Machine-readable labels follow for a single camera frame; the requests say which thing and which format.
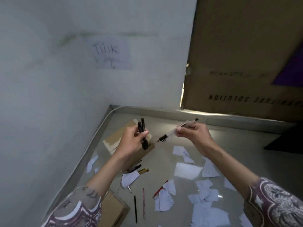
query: forearm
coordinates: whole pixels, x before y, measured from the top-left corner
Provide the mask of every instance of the forearm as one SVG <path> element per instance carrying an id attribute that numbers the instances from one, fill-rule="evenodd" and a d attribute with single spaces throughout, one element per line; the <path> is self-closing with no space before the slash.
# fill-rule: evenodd
<path id="1" fill-rule="evenodd" d="M 207 149 L 207 153 L 209 160 L 218 167 L 242 197 L 247 199 L 249 196 L 248 186 L 257 183 L 260 177 L 251 172 L 218 145 L 212 145 L 212 147 Z"/>
<path id="2" fill-rule="evenodd" d="M 104 198 L 110 184 L 121 170 L 126 157 L 119 154 L 113 154 L 104 166 L 85 184 L 96 190 L 101 199 Z"/>

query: black pencil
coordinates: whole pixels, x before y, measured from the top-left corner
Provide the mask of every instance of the black pencil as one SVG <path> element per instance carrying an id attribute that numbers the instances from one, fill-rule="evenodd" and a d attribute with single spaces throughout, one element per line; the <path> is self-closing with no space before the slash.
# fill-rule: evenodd
<path id="1" fill-rule="evenodd" d="M 137 223 L 137 204 L 136 204 L 136 196 L 134 196 L 134 213 L 136 215 L 136 223 Z"/>

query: person's right hand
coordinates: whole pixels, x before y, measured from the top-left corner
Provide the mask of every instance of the person's right hand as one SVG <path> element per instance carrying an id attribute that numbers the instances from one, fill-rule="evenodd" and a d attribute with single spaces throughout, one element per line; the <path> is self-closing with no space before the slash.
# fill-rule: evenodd
<path id="1" fill-rule="evenodd" d="M 177 127 L 177 136 L 185 137 L 192 141 L 198 151 L 205 157 L 208 156 L 208 152 L 218 145 L 212 139 L 207 125 L 205 123 L 196 122 L 188 128 Z"/>

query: red pencil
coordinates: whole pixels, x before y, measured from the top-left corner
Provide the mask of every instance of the red pencil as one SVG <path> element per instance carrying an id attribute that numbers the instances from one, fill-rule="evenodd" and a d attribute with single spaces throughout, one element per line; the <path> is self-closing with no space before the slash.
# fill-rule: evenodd
<path id="1" fill-rule="evenodd" d="M 161 189 L 163 189 L 163 186 L 162 186 L 160 189 L 158 189 L 158 191 L 154 194 L 154 196 L 153 196 L 152 198 L 154 198 L 154 197 L 159 193 L 159 191 L 160 191 Z"/>

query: patterned sleeve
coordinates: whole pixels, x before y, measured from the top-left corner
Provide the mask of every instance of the patterned sleeve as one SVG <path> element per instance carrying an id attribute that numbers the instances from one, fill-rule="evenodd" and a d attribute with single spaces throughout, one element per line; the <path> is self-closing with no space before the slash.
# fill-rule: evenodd
<path id="1" fill-rule="evenodd" d="M 101 197 L 81 186 L 71 192 L 44 220 L 41 227 L 96 227 L 101 216 Z"/>
<path id="2" fill-rule="evenodd" d="M 244 213 L 254 227 L 302 227 L 303 202 L 266 178 L 250 186 Z"/>

